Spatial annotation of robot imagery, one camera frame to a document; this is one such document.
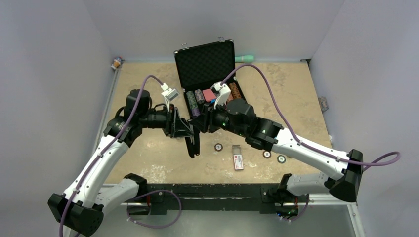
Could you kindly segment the red-brown poker chip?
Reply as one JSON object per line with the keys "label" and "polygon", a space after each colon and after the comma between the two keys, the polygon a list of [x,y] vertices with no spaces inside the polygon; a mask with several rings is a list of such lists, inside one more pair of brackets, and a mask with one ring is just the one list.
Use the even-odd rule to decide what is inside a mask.
{"label": "red-brown poker chip", "polygon": [[269,151],[263,151],[262,155],[263,155],[264,158],[271,158],[271,156],[272,156],[271,152],[269,152]]}

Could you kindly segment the pink card deck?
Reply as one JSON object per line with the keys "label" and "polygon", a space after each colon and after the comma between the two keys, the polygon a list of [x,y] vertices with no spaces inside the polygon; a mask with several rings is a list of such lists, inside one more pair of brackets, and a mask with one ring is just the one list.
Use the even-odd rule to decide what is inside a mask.
{"label": "pink card deck", "polygon": [[211,89],[205,89],[202,93],[206,102],[212,102],[217,98]]}

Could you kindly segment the brown poker chip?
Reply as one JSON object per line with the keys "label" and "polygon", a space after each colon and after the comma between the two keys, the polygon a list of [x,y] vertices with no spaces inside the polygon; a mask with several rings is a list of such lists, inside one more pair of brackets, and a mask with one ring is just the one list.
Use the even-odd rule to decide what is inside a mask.
{"label": "brown poker chip", "polygon": [[222,145],[221,143],[216,143],[216,144],[215,144],[215,146],[214,146],[214,149],[215,149],[217,152],[220,152],[220,151],[222,151],[222,150],[223,150],[223,145]]}

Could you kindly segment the mint green bottle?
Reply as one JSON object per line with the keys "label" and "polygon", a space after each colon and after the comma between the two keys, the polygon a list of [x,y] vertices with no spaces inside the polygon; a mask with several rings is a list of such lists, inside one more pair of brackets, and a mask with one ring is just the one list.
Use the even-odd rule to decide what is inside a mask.
{"label": "mint green bottle", "polygon": [[253,63],[254,62],[254,56],[253,55],[242,55],[242,56],[236,56],[235,57],[235,63]]}

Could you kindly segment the black stapler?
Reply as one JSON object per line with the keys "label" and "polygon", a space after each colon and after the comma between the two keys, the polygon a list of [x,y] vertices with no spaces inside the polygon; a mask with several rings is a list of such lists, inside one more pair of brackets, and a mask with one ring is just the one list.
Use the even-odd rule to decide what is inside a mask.
{"label": "black stapler", "polygon": [[196,127],[190,125],[192,135],[185,137],[187,152],[190,158],[194,158],[200,154],[200,131]]}

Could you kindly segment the green poker chip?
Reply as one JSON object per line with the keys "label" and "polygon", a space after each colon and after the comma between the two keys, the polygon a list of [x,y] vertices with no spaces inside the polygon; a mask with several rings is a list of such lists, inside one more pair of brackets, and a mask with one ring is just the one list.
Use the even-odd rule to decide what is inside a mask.
{"label": "green poker chip", "polygon": [[286,157],[283,156],[283,155],[277,156],[277,162],[281,163],[281,164],[285,163],[286,162]]}

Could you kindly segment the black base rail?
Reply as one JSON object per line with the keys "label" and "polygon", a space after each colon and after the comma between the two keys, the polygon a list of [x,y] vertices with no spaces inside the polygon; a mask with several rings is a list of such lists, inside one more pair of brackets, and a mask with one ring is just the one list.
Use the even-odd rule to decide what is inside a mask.
{"label": "black base rail", "polygon": [[132,198],[151,207],[153,215],[169,210],[256,211],[295,216],[307,195],[294,196],[278,183],[250,184],[148,184]]}

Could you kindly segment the small orange bottle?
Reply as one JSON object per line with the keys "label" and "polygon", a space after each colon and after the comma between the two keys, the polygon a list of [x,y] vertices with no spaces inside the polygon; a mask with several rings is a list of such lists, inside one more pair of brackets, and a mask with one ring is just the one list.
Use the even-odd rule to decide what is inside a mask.
{"label": "small orange bottle", "polygon": [[124,60],[122,59],[122,57],[114,58],[113,63],[111,64],[111,68],[113,70],[116,70],[118,67],[120,67],[122,65],[123,61]]}

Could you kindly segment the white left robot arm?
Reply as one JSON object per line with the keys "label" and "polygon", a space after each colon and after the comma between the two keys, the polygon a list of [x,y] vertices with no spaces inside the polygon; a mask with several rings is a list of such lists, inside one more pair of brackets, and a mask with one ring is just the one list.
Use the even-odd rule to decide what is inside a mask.
{"label": "white left robot arm", "polygon": [[143,129],[161,129],[169,138],[190,137],[193,131],[179,116],[172,100],[179,95],[176,89],[162,92],[162,109],[152,106],[150,93],[135,89],[126,98],[125,106],[117,110],[100,138],[93,156],[73,183],[62,194],[52,194],[48,206],[60,224],[59,236],[68,236],[68,228],[77,235],[91,236],[105,215],[126,200],[141,202],[150,198],[147,180],[130,173],[111,189],[100,189],[118,160],[128,151]]}

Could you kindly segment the black poker chip case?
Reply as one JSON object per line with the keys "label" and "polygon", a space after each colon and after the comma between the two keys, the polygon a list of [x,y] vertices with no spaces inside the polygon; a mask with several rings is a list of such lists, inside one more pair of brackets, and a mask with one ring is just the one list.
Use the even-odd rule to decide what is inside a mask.
{"label": "black poker chip case", "polygon": [[173,52],[176,69],[190,118],[197,113],[187,98],[187,93],[209,89],[223,81],[235,68],[235,43],[232,39],[211,42]]}

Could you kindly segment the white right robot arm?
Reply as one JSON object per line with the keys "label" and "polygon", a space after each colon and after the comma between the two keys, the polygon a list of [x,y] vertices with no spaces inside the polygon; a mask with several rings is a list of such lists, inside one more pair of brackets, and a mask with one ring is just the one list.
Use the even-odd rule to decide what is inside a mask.
{"label": "white right robot arm", "polygon": [[244,99],[234,99],[225,107],[206,108],[191,124],[202,133],[229,131],[243,137],[257,150],[295,158],[319,170],[314,174],[285,174],[277,188],[279,198],[284,201],[311,193],[330,193],[345,202],[357,200],[363,175],[363,168],[358,164],[363,161],[363,154],[359,150],[339,151],[293,137],[288,128],[258,117]]}

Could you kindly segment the red staple box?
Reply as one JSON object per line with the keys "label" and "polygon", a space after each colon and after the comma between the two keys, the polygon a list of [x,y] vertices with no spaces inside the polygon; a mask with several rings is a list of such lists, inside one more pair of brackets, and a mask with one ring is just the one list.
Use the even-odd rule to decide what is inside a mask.
{"label": "red staple box", "polygon": [[234,162],[234,169],[235,170],[243,170],[243,156],[240,145],[233,145],[232,146],[232,154],[233,154],[233,162]]}

